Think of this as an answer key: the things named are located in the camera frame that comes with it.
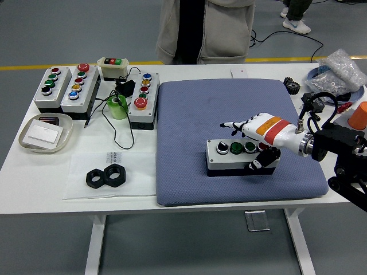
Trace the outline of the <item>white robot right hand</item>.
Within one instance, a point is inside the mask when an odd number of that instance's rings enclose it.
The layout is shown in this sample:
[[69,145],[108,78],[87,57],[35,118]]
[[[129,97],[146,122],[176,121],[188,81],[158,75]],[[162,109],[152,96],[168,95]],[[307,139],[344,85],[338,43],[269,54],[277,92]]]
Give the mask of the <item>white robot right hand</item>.
[[268,148],[246,165],[248,171],[257,171],[267,167],[280,156],[281,148],[288,148],[293,153],[305,157],[304,143],[308,140],[306,130],[297,130],[297,127],[281,117],[269,113],[258,115],[241,122],[221,123],[220,127],[233,129],[232,135],[242,132],[243,136],[263,143]]

